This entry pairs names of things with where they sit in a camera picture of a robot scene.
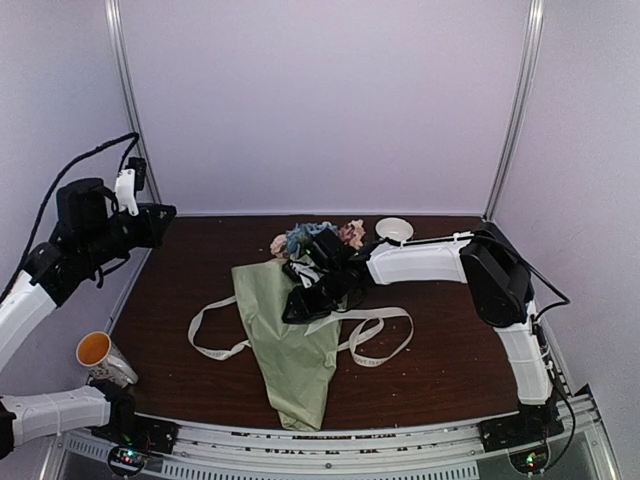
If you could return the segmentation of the white ribbon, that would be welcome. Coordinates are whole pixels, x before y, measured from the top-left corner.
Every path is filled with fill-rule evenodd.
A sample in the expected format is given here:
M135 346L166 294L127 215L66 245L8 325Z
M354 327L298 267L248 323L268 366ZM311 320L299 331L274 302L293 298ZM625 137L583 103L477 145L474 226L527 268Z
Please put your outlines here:
M251 348L251 343L248 339L236 343L228 350L224 349L210 349L202 346L198 346L195 343L195 337L198 333L204 314L209 310L221 309L236 303L236 297L231 296L223 300L210 303L204 306L192 319L188 327L187 338L192 347L194 347L199 353L207 358L216 361L226 361L229 358L237 355L245 348ZM388 356L385 357L369 357L361 355L357 352L360 345L374 339L385 328L385 321L393 318L405 318L409 322L409 333L406 338L400 343L400 345ZM394 358L402 350L408 347L409 343L414 336L414 321L411 315L400 307L384 307L378 309L352 309L347 312L334 312L328 317L319 321L313 322L306 327L304 337L315 337L316 333L326 329L329 325L337 324L343 321L355 321L358 320L359 324L351 331L349 337L344 342L341 342L337 346L337 351L348 351L352 360L361 367L377 368L387 361Z

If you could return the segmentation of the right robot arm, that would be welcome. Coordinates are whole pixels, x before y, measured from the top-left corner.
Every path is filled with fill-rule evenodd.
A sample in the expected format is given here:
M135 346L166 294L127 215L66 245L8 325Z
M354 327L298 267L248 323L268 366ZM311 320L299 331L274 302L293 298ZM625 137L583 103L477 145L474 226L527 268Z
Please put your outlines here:
M355 290L370 285L448 281L468 286L478 317L498 334L512 368L518 395L513 415L480 423L485 450L544 442L564 426L554 384L554 366L534 300L537 271L497 226L448 237L400 242L390 238L360 248L345 245L325 228L304 243L316 276L287 262L297 285L288 294L282 320L309 324L337 312Z

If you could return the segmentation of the pink and green wrapping paper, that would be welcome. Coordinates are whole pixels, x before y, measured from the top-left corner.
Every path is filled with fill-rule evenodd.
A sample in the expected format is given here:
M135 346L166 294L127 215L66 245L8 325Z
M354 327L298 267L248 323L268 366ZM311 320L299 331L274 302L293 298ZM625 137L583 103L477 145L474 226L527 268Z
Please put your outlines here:
M337 369L341 325L307 335L305 325L282 321L294 282L278 261L237 266L231 275L242 325L281 426L320 430Z

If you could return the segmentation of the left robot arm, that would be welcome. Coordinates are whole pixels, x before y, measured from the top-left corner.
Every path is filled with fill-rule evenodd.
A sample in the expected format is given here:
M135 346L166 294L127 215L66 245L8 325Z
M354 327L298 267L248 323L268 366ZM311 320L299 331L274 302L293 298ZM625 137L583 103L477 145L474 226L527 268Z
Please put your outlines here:
M156 249L177 210L172 205L138 203L146 162L123 153L114 188L97 177L61 183L72 167L111 147L133 149L136 132L109 140L71 160L57 174L44 199L54 200L57 222L49 239L29 235L16 270L1 294L1 363L8 364L30 333L62 307L78 287L125 265L135 249ZM75 390L1 398L1 454L32 439L78 428L104 430L109 439L133 444L144 433L127 384L95 379Z

